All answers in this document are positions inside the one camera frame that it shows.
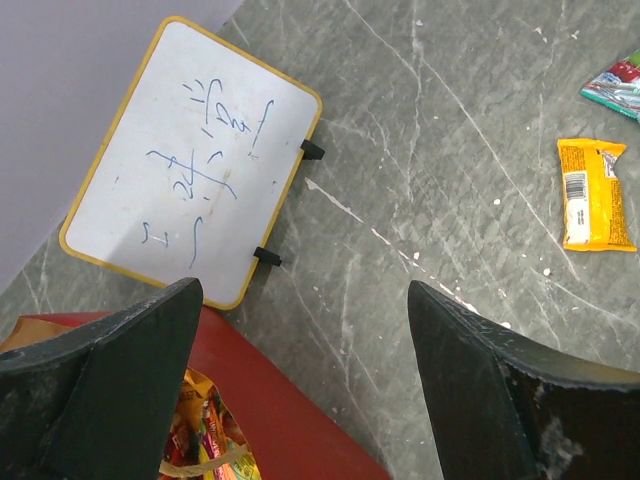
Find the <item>marble surface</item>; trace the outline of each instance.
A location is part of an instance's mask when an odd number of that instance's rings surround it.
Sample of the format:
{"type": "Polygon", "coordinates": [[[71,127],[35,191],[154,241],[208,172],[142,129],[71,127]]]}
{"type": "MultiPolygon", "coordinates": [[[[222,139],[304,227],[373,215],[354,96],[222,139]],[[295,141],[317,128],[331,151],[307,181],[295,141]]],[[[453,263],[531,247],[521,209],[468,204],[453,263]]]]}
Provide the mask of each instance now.
{"type": "MultiPolygon", "coordinates": [[[[555,147],[629,145],[616,171],[640,243],[640,126],[578,95],[638,48],[639,28],[631,0],[262,0],[223,28],[322,95],[314,138],[327,152],[301,166],[269,241],[285,263],[259,269],[227,317],[394,478],[442,478],[411,279],[640,370],[639,257],[562,249],[555,147]]],[[[19,313],[119,308],[152,290],[64,255],[54,236],[2,296],[2,331],[19,313]]]]}

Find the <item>black plastic part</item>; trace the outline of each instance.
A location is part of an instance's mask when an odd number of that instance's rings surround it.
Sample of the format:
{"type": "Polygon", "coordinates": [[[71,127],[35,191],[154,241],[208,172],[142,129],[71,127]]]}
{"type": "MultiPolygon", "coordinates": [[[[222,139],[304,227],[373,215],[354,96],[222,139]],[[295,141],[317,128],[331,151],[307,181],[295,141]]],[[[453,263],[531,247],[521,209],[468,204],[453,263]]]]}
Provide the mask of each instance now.
{"type": "Polygon", "coordinates": [[[260,262],[266,263],[267,265],[273,265],[274,267],[282,265],[280,255],[270,252],[262,247],[256,247],[256,251],[253,252],[253,256],[260,260],[260,262]]]}
{"type": "Polygon", "coordinates": [[[158,478],[201,307],[184,279],[4,355],[0,478],[158,478]]]}
{"type": "Polygon", "coordinates": [[[408,307],[445,480],[640,478],[640,374],[536,343],[420,282],[408,307]]]}
{"type": "Polygon", "coordinates": [[[304,151],[303,160],[322,160],[324,150],[309,140],[303,140],[300,148],[304,151]]]}

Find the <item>small whiteboard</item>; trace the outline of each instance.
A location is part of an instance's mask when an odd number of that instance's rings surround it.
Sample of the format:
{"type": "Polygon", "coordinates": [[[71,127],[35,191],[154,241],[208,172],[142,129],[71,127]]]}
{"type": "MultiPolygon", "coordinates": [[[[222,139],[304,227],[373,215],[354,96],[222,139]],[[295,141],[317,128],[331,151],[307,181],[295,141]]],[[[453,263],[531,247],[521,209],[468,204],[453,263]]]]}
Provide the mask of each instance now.
{"type": "Polygon", "coordinates": [[[161,25],[60,233],[69,254],[205,303],[244,296],[315,128],[309,88],[191,22],[161,25]]]}

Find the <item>candy wrapper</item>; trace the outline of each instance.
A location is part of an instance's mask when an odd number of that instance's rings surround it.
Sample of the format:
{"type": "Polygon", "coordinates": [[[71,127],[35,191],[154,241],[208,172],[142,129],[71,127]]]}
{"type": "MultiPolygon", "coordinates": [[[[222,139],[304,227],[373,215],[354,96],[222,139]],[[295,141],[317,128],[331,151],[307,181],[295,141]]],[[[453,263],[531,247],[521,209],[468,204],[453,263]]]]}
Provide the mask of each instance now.
{"type": "Polygon", "coordinates": [[[640,50],[601,73],[582,95],[629,117],[640,115],[640,50]]]}
{"type": "MultiPolygon", "coordinates": [[[[260,480],[255,459],[247,452],[247,441],[213,382],[188,369],[167,441],[165,461],[173,466],[188,468],[229,457],[228,463],[191,478],[260,480]]],[[[165,474],[162,478],[173,477],[165,474]]]]}
{"type": "Polygon", "coordinates": [[[635,252],[613,166],[626,146],[585,138],[558,141],[568,250],[635,252]]]}

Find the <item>brown rope handle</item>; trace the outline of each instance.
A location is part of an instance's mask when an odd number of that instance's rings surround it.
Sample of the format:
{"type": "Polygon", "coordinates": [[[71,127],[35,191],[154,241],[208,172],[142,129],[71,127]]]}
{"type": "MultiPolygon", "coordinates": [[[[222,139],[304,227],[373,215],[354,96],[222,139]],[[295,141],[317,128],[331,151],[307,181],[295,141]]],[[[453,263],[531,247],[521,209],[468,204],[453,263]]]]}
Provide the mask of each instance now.
{"type": "Polygon", "coordinates": [[[188,478],[197,477],[198,475],[204,475],[207,472],[211,472],[225,463],[232,463],[241,457],[244,457],[249,453],[249,447],[242,445],[224,455],[219,456],[216,459],[209,460],[208,462],[201,463],[199,465],[187,465],[185,467],[176,467],[169,462],[162,460],[160,463],[160,473],[173,478],[188,478]]]}

